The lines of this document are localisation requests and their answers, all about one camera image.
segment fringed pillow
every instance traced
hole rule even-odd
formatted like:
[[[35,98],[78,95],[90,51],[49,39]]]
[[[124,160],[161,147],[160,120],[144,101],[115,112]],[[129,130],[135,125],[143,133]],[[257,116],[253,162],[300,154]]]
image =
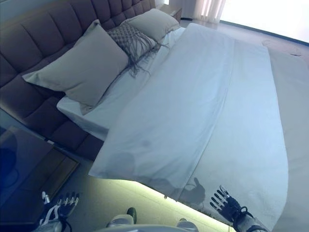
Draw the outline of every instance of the fringed pillow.
[[[129,66],[134,74],[139,67],[140,58],[157,48],[157,43],[138,29],[123,22],[120,26],[108,31],[108,34],[129,57]]]

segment bed frame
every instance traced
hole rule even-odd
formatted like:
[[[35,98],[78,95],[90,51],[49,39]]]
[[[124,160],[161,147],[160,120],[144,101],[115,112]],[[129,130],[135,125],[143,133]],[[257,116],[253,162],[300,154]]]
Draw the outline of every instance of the bed frame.
[[[56,108],[63,92],[25,82],[22,75],[53,62],[95,19],[105,30],[155,8],[155,0],[58,0],[10,20],[0,32],[0,108],[44,138],[90,160],[103,141]]]

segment gray pillow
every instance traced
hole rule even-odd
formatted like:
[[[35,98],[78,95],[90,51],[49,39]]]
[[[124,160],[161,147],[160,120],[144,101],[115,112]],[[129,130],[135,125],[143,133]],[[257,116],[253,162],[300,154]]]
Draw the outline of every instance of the gray pillow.
[[[108,31],[108,34],[129,56],[130,66],[133,68],[140,58],[152,51],[157,44],[127,22]]]
[[[126,22],[157,42],[161,42],[170,31],[180,28],[175,18],[158,9],[151,9]]]
[[[82,104],[95,106],[127,65],[125,52],[97,24],[75,47],[23,78],[29,83],[63,91]]]

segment robotic hand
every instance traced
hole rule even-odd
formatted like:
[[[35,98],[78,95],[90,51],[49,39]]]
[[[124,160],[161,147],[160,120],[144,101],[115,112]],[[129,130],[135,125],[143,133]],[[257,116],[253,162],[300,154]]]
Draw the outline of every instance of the robotic hand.
[[[45,213],[44,217],[40,220],[39,227],[33,232],[61,232],[65,230],[67,221],[66,219],[75,209],[78,200],[79,194],[73,192],[71,196],[67,193],[64,200],[62,196],[59,197],[57,204],[50,206],[50,200],[48,195],[45,192],[42,192],[42,199],[44,203]]]
[[[223,186],[217,190],[210,202],[211,206],[219,212],[226,220],[233,223],[233,228],[237,232],[269,232],[268,229],[252,214],[247,207],[240,204],[231,197]]]

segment wall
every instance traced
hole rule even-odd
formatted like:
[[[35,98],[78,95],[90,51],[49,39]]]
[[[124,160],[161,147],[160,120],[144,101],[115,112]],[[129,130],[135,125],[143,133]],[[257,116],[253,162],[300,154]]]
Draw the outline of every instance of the wall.
[[[169,4],[175,7],[182,7],[182,17],[193,18],[196,0],[169,0]]]
[[[165,3],[164,0],[155,0],[155,5],[156,5],[156,6],[163,5],[164,3]]]
[[[26,11],[40,7],[56,0],[1,0],[0,22],[4,22]],[[155,0],[155,4],[162,5],[166,0]]]

